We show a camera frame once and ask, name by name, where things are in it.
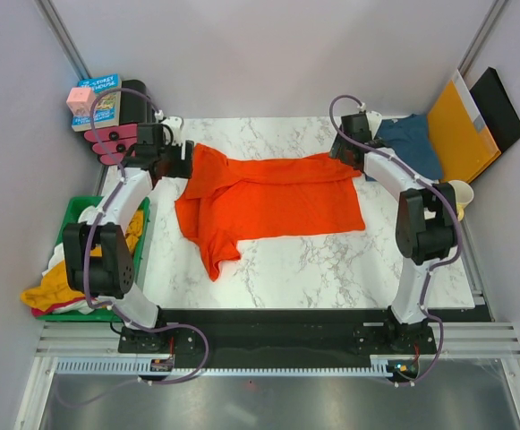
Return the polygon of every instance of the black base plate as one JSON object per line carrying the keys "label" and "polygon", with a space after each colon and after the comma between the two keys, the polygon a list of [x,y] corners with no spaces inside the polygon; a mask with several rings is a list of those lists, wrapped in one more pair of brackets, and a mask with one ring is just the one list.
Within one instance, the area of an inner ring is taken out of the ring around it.
{"label": "black base plate", "polygon": [[[210,369],[368,367],[358,356],[352,324],[199,324],[209,340]],[[175,335],[176,367],[194,368],[203,357],[198,334]]]}
{"label": "black base plate", "polygon": [[354,326],[354,340],[357,345],[357,355],[402,355],[414,356],[414,345],[419,347],[421,354],[436,352],[435,338],[432,328],[425,326],[419,331],[399,335],[396,340],[389,340],[384,325]]}
{"label": "black base plate", "polygon": [[170,343],[166,333],[147,333],[123,327],[118,342],[121,354],[167,354]]}

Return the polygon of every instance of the book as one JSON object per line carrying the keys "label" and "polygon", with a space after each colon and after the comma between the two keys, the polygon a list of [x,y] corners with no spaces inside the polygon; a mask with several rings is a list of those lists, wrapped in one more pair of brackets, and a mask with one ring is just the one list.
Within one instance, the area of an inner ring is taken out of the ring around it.
{"label": "book", "polygon": [[[111,88],[121,88],[121,80],[118,74],[109,74],[99,78],[90,78],[80,81],[78,87],[91,87],[95,94],[99,94],[104,90]],[[95,111],[95,127],[104,128],[118,125],[120,116],[120,99],[121,93],[114,92],[107,95],[97,105]],[[90,130],[90,116],[73,116],[72,129],[75,132],[84,132]]]}
{"label": "book", "polygon": [[439,157],[443,181],[472,182],[499,155],[489,127],[458,71],[427,115],[429,140]]}

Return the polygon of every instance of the metal floor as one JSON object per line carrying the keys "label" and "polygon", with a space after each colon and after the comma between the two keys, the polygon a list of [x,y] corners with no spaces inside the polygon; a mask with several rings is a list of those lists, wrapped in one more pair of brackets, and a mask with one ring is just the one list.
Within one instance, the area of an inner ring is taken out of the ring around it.
{"label": "metal floor", "polygon": [[[54,384],[78,403],[126,379],[57,375]],[[134,383],[77,409],[50,397],[43,430],[520,429],[494,360],[441,361],[414,388],[367,378],[205,376],[165,387]]]}

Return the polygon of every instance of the yellow cloth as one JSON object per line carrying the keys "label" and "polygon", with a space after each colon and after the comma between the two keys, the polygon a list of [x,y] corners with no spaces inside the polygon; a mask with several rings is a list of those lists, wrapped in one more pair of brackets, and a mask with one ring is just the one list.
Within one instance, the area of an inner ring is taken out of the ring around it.
{"label": "yellow cloth", "polygon": [[[144,225],[144,212],[136,211],[132,217],[131,223],[126,229],[124,235],[126,244],[131,254],[134,254],[136,244],[142,236],[142,226]],[[100,247],[97,246],[90,252],[93,257],[101,255]],[[21,301],[30,307],[45,312],[52,305],[58,303],[66,303],[81,298],[84,295],[79,291],[73,291],[69,288],[66,280],[66,268],[64,261],[58,263],[51,269],[41,280],[41,285],[35,288],[26,289],[21,293]]]}

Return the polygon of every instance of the black cable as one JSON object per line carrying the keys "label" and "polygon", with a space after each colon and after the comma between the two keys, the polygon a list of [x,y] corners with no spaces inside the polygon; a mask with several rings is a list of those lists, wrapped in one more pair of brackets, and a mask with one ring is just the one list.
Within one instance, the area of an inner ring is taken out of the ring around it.
{"label": "black cable", "polygon": [[110,326],[110,331],[113,332],[113,333],[116,333],[118,336],[122,336],[123,333],[121,331],[118,331],[115,326],[113,325],[113,323],[115,322],[115,316],[116,315],[113,315],[112,319],[108,322],[108,325]]}
{"label": "black cable", "polygon": [[130,157],[134,150],[136,149],[136,143],[133,143],[131,146],[128,147],[128,150],[124,153],[125,157]]}
{"label": "black cable", "polygon": [[170,128],[169,125],[167,124],[162,124],[164,126],[164,128],[166,128],[168,130],[168,132],[170,133],[170,144],[174,143],[174,133],[172,132],[172,128]]}

